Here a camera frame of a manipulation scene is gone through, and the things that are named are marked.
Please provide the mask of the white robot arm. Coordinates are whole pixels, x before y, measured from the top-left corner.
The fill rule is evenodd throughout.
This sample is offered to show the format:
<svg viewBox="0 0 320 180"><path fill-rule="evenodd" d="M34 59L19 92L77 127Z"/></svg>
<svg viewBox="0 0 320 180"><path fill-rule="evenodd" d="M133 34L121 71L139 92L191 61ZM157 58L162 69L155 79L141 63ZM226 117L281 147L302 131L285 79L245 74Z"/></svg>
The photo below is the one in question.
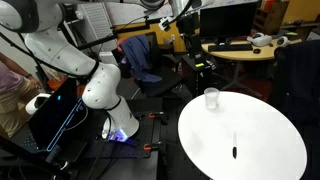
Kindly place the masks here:
<svg viewBox="0 0 320 180"><path fill-rule="evenodd" d="M66 4L81 0L0 0L0 25L23 33L26 47L40 60L73 77L89 79L82 100L92 109L104 109L111 117L104 123L102 137L126 141L139 129L126 100L116 93L120 69L93 60L63 39L58 26L65 19Z"/></svg>

